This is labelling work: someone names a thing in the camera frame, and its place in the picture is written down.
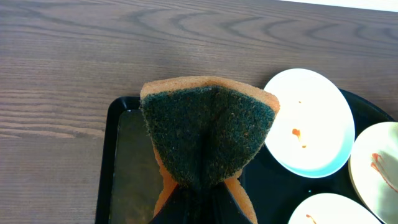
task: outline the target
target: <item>red sauce smear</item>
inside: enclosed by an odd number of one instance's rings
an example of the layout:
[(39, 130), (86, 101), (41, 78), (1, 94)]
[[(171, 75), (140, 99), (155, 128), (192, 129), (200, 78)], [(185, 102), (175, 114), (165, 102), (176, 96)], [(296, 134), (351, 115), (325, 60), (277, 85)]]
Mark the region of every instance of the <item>red sauce smear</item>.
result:
[(312, 222), (313, 222), (313, 224), (317, 224), (316, 222), (315, 222), (315, 220), (312, 218), (312, 216), (311, 215), (305, 215), (307, 218), (311, 218), (311, 220), (312, 220)]
[(383, 178), (383, 180), (386, 182), (386, 184), (395, 192), (398, 193), (398, 190), (388, 181), (389, 177), (387, 176), (386, 171), (384, 170), (383, 166), (381, 165), (379, 159), (381, 159), (384, 162), (384, 159), (377, 153), (372, 153), (372, 160), (373, 162), (371, 163), (371, 167), (375, 169)]
[(297, 136), (298, 140), (301, 141), (301, 133), (300, 133), (300, 130), (294, 128), (293, 131), (292, 131), (292, 134), (294, 134), (295, 136)]

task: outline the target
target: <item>wood surface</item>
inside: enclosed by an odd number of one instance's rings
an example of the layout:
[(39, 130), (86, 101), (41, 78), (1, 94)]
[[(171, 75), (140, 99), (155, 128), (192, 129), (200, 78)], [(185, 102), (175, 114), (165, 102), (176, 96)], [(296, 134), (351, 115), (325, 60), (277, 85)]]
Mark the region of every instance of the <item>wood surface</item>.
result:
[(398, 14), (268, 0), (0, 0), (0, 223), (93, 223), (106, 113), (145, 82), (320, 72), (398, 119)]

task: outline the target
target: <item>rectangular black tray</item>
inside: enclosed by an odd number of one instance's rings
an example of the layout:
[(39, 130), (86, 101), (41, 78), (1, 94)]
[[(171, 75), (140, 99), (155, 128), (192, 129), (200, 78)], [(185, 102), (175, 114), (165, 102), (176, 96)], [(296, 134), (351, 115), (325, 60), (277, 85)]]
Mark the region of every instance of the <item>rectangular black tray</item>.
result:
[[(364, 129), (373, 124), (384, 121), (393, 121), (393, 119), (387, 113), (383, 112), (383, 110), (366, 101), (365, 99), (348, 91), (341, 90), (341, 92), (351, 108), (351, 112), (354, 117), (356, 136), (358, 136), (358, 134), (360, 134)], [(139, 198), (140, 195), (136, 195), (134, 198), (129, 198), (127, 195), (124, 196), (123, 191), (120, 191), (117, 188), (119, 188), (118, 186), (123, 188), (123, 182), (121, 180), (123, 180), (123, 178), (128, 178), (126, 171), (120, 171), (121, 174), (115, 174), (115, 171), (118, 170), (117, 166), (115, 170), (115, 158), (119, 161), (124, 160), (124, 163), (128, 163), (128, 160), (130, 158), (133, 158), (131, 155), (129, 157), (129, 154), (123, 154), (121, 159), (117, 158), (116, 148), (118, 145), (118, 136), (121, 135), (121, 129), (131, 131), (129, 130), (129, 127), (136, 127), (137, 129), (133, 130), (132, 132), (139, 135), (139, 141), (129, 139), (128, 135), (123, 135), (123, 139), (126, 139), (125, 141), (127, 141), (127, 144), (128, 141), (132, 141), (132, 151), (134, 151), (134, 147), (138, 147), (139, 149), (144, 147), (146, 151), (151, 153), (151, 155), (153, 154), (152, 148), (150, 146), (150, 139), (149, 136), (146, 135), (146, 128), (143, 125), (144, 123), (142, 118), (141, 120), (139, 120), (139, 118), (137, 118), (136, 116), (135, 119), (138, 120), (131, 121), (131, 124), (122, 125), (121, 123), (119, 123), (119, 120), (121, 119), (123, 113), (140, 113), (138, 109), (139, 97), (134, 96), (120, 97), (112, 102), (109, 107), (108, 117), (106, 121), (101, 177), (99, 182), (98, 203), (95, 220), (96, 224), (111, 222), (111, 201), (114, 185), (116, 185), (115, 189), (117, 191), (115, 192), (118, 195), (118, 199), (115, 201), (115, 205), (113, 205), (114, 208), (120, 210), (125, 209), (125, 207), (129, 206), (129, 200), (130, 202), (131, 200), (147, 200), (147, 198)], [(119, 182), (114, 180), (114, 175), (116, 176), (116, 178), (120, 179)], [(129, 183), (134, 183), (135, 186), (140, 185), (142, 184), (140, 182), (146, 180), (143, 178), (148, 178), (151, 180), (157, 179), (154, 181), (159, 183), (158, 178), (161, 177), (159, 175), (156, 177), (155, 176), (156, 175), (151, 174), (147, 177), (140, 177), (141, 181), (140, 178), (134, 178), (132, 180), (129, 180)], [(351, 198), (359, 204), (363, 205), (362, 201), (356, 195), (356, 192), (354, 191), (354, 188), (351, 184), (347, 164), (345, 164), (338, 172), (328, 177), (324, 177), (321, 179), (309, 179), (295, 175), (283, 168), (271, 156), (265, 146), (255, 156), (253, 161), (251, 161), (245, 167), (240, 181), (253, 203), (259, 224), (287, 223), (294, 209), (303, 200), (313, 194), (319, 194), (324, 192), (340, 194), (345, 197)], [(159, 193), (153, 194), (154, 195), (151, 200), (155, 201)], [(146, 213), (150, 215), (150, 209), (153, 209), (153, 207), (154, 202), (151, 208), (146, 208), (146, 210), (149, 209), (149, 211), (146, 211)], [(129, 215), (132, 215), (131, 213), (136, 212), (136, 210), (137, 208), (134, 208), (130, 211), (128, 209), (125, 209), (124, 212), (128, 214), (124, 214), (125, 217), (123, 217), (123, 221), (121, 222), (127, 222), (126, 218)], [(134, 223), (144, 223), (146, 221), (141, 219), (135, 220)]]

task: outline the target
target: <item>small white dish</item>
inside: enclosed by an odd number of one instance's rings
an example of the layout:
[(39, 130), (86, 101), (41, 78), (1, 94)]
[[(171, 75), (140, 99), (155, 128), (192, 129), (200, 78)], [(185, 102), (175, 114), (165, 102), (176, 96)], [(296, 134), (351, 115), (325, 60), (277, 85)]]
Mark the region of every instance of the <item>small white dish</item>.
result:
[(295, 68), (277, 74), (264, 90), (280, 103), (266, 146), (282, 166), (303, 177), (320, 178), (347, 162), (355, 138), (354, 119), (331, 81)]
[(288, 224), (380, 224), (366, 208), (337, 194), (317, 194), (305, 199), (293, 212)]
[(354, 188), (384, 223), (398, 223), (398, 123), (383, 122), (356, 139), (349, 160)]

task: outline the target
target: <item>brown wooden tabletop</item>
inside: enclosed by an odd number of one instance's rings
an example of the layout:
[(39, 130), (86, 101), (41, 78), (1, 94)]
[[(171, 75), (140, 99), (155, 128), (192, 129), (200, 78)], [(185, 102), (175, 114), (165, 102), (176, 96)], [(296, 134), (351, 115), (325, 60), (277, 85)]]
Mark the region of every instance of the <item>brown wooden tabletop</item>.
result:
[(93, 223), (106, 112), (143, 83), (317, 71), (398, 119), (398, 14), (268, 0), (0, 0), (0, 223)]

